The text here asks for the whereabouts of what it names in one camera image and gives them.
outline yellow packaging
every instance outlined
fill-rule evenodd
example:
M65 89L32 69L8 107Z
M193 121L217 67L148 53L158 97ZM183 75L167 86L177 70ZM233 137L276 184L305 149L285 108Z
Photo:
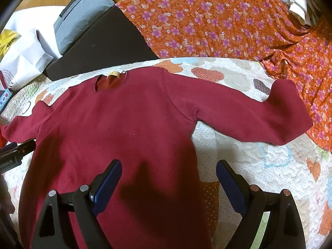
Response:
M0 35L0 61L21 35L15 31L4 29Z

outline sweatshirt sleeve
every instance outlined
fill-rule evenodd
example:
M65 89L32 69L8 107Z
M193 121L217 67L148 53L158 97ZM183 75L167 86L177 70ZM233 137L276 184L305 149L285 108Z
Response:
M70 88L64 92L52 105L38 101L30 116L16 116L9 125L1 127L1 135L10 142L23 143L37 138L40 127L48 120L53 111L68 97Z
M313 126L291 80L276 80L264 102L224 85L166 70L164 81L171 101L182 114L242 142L284 145Z

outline clothing tag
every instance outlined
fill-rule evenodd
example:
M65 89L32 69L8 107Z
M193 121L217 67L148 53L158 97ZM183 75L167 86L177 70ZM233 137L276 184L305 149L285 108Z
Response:
M106 79L108 79L109 76L116 76L117 78L119 78L119 77L120 77L120 72L118 72L118 71L110 71L110 72L108 73Z

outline sweatshirt's right sleeve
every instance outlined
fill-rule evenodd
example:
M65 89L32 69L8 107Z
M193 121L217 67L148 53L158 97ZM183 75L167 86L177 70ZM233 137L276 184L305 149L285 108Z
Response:
M16 116L9 125L1 127L1 135L10 142L23 143L37 138L42 124L51 116L53 111L68 97L70 88L64 92L52 105L38 101L30 116Z

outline orange floral fabric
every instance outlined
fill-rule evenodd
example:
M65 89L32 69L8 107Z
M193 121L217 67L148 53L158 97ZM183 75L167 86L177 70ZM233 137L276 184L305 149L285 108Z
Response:
M121 0L116 5L160 58L258 61L309 31L280 0Z
M297 44L276 51L263 61L267 73L295 82L313 119L308 136L321 148L332 151L332 33L322 17Z

